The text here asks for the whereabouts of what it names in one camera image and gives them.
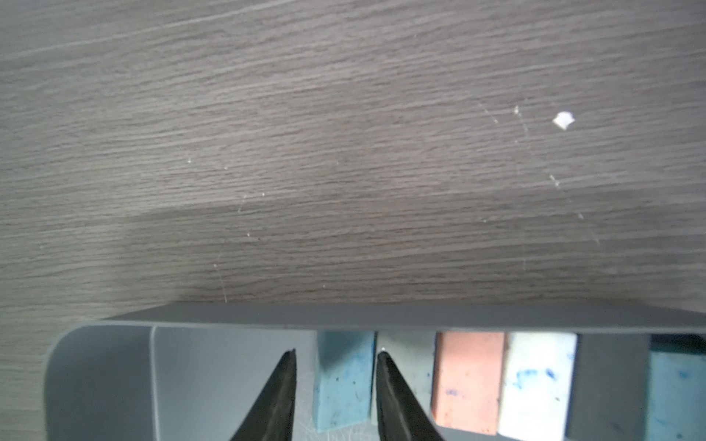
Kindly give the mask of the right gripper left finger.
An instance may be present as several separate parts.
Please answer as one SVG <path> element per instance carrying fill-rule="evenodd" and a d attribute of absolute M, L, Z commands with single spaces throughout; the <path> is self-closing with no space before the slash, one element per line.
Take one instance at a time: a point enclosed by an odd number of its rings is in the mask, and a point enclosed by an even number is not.
<path fill-rule="evenodd" d="M 291 441 L 296 387 L 297 358 L 292 349 L 282 355 L 231 441 Z"/>

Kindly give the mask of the pink eraser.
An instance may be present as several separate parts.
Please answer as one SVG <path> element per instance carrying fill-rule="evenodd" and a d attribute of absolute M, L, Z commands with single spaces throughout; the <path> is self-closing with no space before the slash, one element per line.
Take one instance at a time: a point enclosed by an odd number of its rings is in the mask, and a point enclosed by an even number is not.
<path fill-rule="evenodd" d="M 438 334 L 431 412 L 438 426 L 496 435 L 505 335 Z"/>

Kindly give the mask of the blue eraser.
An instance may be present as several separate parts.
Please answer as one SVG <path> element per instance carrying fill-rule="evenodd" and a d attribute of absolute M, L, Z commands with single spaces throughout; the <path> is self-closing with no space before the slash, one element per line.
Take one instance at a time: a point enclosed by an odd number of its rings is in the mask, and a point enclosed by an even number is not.
<path fill-rule="evenodd" d="M 651 352 L 646 404 L 646 440 L 704 440 L 704 354 Z"/>
<path fill-rule="evenodd" d="M 375 333 L 320 331 L 316 336 L 313 422 L 325 433 L 369 420 Z"/>

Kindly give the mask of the dark grey storage tray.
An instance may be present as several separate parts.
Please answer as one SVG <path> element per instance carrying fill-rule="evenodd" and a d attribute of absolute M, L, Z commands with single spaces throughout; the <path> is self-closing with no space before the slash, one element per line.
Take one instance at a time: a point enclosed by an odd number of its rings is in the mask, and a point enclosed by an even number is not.
<path fill-rule="evenodd" d="M 380 440 L 376 343 L 368 421 L 314 428 L 320 331 L 646 334 L 656 350 L 705 356 L 705 317 L 649 306 L 173 303 L 82 325 L 48 358 L 51 440 L 231 440 L 286 351 L 296 350 L 292 440 Z M 514 440 L 438 426 L 443 440 Z"/>

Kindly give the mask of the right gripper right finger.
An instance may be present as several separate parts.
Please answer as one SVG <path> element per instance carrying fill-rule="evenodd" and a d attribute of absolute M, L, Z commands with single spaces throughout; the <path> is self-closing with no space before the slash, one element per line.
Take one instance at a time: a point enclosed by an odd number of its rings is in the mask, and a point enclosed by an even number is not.
<path fill-rule="evenodd" d="M 376 409 L 382 441 L 443 441 L 385 351 L 376 358 Z"/>

